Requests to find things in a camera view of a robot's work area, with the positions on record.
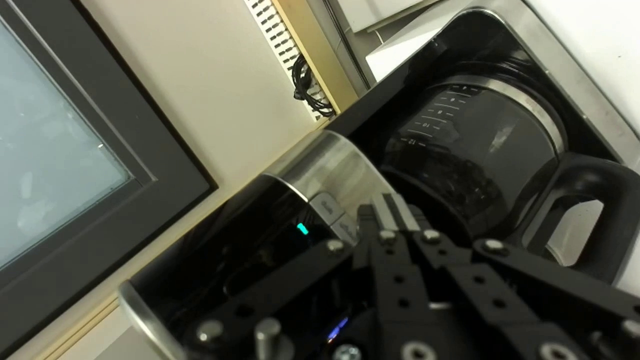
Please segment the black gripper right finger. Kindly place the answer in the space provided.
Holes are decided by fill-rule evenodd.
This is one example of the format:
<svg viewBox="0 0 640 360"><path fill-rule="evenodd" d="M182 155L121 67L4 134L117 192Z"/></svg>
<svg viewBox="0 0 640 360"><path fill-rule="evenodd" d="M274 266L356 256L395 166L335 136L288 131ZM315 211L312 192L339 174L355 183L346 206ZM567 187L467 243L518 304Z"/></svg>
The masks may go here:
<svg viewBox="0 0 640 360"><path fill-rule="evenodd" d="M382 224L405 233L421 285L482 324L482 343L518 360L640 360L636 296L501 239L460 247L401 194L382 201Z"/></svg>

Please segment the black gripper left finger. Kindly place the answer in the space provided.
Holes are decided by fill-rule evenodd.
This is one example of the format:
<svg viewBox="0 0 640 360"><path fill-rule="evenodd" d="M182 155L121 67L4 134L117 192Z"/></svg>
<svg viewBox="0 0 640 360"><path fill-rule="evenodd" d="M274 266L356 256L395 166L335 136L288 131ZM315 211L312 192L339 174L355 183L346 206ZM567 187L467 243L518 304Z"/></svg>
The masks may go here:
<svg viewBox="0 0 640 360"><path fill-rule="evenodd" d="M430 305L419 230L361 210L356 246L287 222L223 252L190 311L190 360L445 360L446 315Z"/></svg>

